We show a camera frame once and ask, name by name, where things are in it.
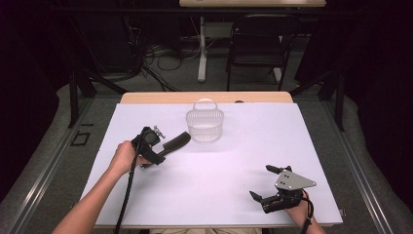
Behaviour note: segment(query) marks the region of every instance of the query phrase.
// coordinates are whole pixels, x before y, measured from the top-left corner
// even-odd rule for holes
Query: clear plastic basket
[[[200,108],[201,105],[214,105],[214,108]],[[186,114],[189,135],[196,141],[210,142],[217,140],[222,135],[224,112],[218,109],[215,101],[202,98],[194,103],[192,110]]]

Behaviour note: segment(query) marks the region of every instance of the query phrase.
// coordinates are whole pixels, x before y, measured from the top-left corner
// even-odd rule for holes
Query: wire
[[[135,149],[135,154],[134,154],[134,157],[133,157],[133,161],[131,162],[131,171],[130,171],[130,176],[129,176],[129,180],[128,180],[128,187],[127,187],[127,191],[125,193],[124,203],[122,204],[121,213],[119,214],[118,222],[116,223],[116,229],[115,229],[116,234],[118,234],[120,229],[121,229],[122,220],[124,219],[125,210],[127,208],[128,200],[129,200],[129,197],[130,197],[130,194],[131,194],[131,185],[132,185],[132,182],[133,182],[134,170],[136,168],[136,160],[137,160],[137,157],[139,155],[139,149],[140,149],[142,134],[143,134],[143,129],[140,132],[140,137],[139,137],[139,140],[137,142],[137,146],[136,146],[136,149]]]

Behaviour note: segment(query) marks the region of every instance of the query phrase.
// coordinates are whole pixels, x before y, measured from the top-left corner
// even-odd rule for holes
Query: black backdrop
[[[394,192],[413,211],[413,21],[409,1],[328,0],[330,9],[374,13],[360,21],[321,19],[296,79],[306,82],[333,68],[348,52],[345,94],[358,107],[366,147]]]
[[[3,199],[31,157],[56,113],[56,90],[67,71],[39,17],[38,1],[0,4],[2,90],[1,196]],[[346,95],[358,105],[366,146],[395,193],[413,210],[413,8],[398,0],[327,0],[330,9],[373,9],[380,13],[366,42],[349,63]],[[296,79],[306,81],[331,68],[346,51],[354,24],[322,19],[303,56]]]
[[[56,90],[67,83],[65,69],[36,21],[36,5],[16,11],[15,4],[3,1],[0,6],[0,201],[52,123]]]

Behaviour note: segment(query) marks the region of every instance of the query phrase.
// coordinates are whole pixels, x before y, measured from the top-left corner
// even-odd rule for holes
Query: chair
[[[269,73],[275,67],[280,68],[280,91],[291,44],[299,29],[300,21],[290,15],[251,14],[236,19],[231,29],[227,59],[227,91],[230,91],[233,65],[271,67]]]

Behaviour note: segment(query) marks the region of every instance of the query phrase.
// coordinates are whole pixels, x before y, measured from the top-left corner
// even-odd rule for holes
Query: human arm
[[[118,145],[109,167],[89,193],[63,218],[53,233],[91,233],[113,187],[131,169],[135,151],[130,141]],[[136,164],[149,164],[141,156]]]
[[[310,199],[306,192],[303,193],[303,196],[304,198]],[[301,200],[297,207],[285,209],[285,211],[295,222],[295,224],[297,224],[300,228],[303,228],[304,222],[306,221],[308,215],[308,204],[306,201]],[[325,234],[325,231],[316,221],[314,216],[311,219],[311,224],[309,225],[306,234]]]

